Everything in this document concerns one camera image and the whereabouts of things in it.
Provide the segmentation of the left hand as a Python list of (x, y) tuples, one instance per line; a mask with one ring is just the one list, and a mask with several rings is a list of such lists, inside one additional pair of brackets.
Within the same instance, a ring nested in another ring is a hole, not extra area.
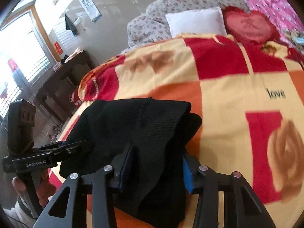
[[(12, 185), (20, 197), (24, 197), (23, 192), (26, 190), (26, 186), (23, 181), (18, 177), (14, 177)], [(36, 187), (36, 194), (39, 198), (39, 203), (42, 207), (45, 207), (48, 203), (48, 198), (53, 196), (56, 192), (56, 187), (49, 181), (48, 169), (41, 172), (40, 183)]]

